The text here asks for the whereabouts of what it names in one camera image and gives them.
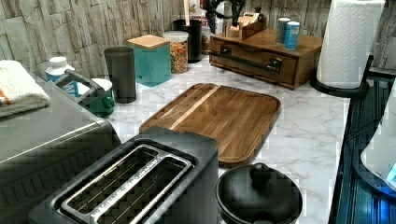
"wooden cutting board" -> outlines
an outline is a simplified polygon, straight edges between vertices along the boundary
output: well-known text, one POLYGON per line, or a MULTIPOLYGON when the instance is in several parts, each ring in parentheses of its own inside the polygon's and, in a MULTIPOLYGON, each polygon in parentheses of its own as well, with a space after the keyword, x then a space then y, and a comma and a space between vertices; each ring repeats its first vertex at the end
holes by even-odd
POLYGON ((196 84, 140 126, 198 133, 217 140, 220 163, 248 160, 277 118, 280 102, 253 91, 196 84))

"wood-look backsplash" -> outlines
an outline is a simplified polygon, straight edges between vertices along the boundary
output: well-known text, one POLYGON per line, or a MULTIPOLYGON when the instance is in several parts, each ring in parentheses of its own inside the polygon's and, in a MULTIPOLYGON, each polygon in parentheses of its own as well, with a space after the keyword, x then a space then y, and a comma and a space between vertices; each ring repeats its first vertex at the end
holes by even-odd
MULTIPOLYGON (((302 33, 323 36, 331 0, 247 0, 261 6, 267 27, 294 16, 302 33)), ((0 0, 0 60, 43 75, 64 56, 86 77, 107 74, 103 51, 141 35, 161 35, 183 16, 182 0, 0 0)), ((396 69, 396 4, 388 0, 378 26, 374 66, 396 69)))

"black toaster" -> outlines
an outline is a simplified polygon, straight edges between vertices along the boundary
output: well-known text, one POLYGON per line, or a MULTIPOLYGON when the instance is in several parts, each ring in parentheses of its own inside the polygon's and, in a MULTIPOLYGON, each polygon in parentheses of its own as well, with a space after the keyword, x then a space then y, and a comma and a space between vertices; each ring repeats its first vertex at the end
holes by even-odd
POLYGON ((57 190, 31 223, 216 223, 216 141, 153 127, 57 190))

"drawer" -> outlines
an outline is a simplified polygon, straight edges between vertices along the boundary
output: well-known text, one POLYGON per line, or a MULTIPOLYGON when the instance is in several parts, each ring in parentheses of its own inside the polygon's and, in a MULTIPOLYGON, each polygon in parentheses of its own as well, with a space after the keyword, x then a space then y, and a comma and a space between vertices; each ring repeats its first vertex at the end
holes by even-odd
POLYGON ((239 70, 255 77, 271 79, 275 82, 292 84, 297 60, 291 57, 256 49, 244 45, 236 45, 221 40, 211 41, 211 62, 222 64, 230 69, 239 70), (270 61, 280 59, 280 70, 268 69, 270 61))

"paper towel holder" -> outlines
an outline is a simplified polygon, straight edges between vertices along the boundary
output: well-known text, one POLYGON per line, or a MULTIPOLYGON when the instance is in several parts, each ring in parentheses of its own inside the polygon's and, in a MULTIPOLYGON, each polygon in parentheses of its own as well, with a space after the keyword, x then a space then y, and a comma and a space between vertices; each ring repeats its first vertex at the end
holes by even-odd
POLYGON ((317 79, 317 76, 313 75, 311 78, 311 86, 320 92, 326 93, 328 95, 343 97, 343 98, 361 98, 367 94, 367 91, 370 89, 369 84, 367 83, 367 74, 369 73, 369 69, 371 63, 374 59, 373 55, 370 55, 366 67, 364 68, 363 77, 361 79, 361 85, 355 89, 341 89, 336 87, 330 87, 323 83, 320 83, 317 79))

